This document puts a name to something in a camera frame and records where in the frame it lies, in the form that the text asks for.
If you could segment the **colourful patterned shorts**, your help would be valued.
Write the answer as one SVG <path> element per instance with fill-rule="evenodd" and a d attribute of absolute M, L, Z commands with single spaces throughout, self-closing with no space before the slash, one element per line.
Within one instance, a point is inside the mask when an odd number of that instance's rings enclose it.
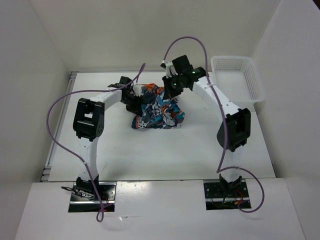
<path fill-rule="evenodd" d="M 179 108 L 177 98 L 163 99 L 165 88 L 155 83 L 143 85 L 142 114 L 136 115 L 131 123 L 132 129 L 171 129 L 177 128 L 185 119 Z"/>

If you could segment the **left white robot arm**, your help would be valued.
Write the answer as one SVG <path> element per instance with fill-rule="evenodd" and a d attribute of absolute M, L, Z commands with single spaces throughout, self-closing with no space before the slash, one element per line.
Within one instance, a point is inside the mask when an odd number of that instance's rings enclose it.
<path fill-rule="evenodd" d="M 122 76 L 119 83 L 109 85 L 110 91 L 92 98 L 80 98 L 77 102 L 73 130 L 79 139 L 79 156 L 84 167 L 76 179 L 75 189 L 81 191 L 89 200 L 101 195 L 97 147 L 105 128 L 105 111 L 116 103 L 123 103 L 128 112 L 142 116 L 143 100 L 135 95 L 132 83 L 132 79 Z"/>

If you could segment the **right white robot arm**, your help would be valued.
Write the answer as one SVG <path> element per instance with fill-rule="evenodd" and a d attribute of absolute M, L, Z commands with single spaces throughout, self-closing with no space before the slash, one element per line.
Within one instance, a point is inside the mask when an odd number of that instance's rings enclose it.
<path fill-rule="evenodd" d="M 240 160 L 251 135 L 251 112 L 231 102 L 210 80 L 209 73 L 203 67 L 193 67 L 186 55 L 172 61 L 163 60 L 161 67 L 165 69 L 162 78 L 165 99 L 190 89 L 217 114 L 221 125 L 216 139 L 223 156 L 217 167 L 219 191 L 223 197 L 232 196 L 242 182 Z"/>

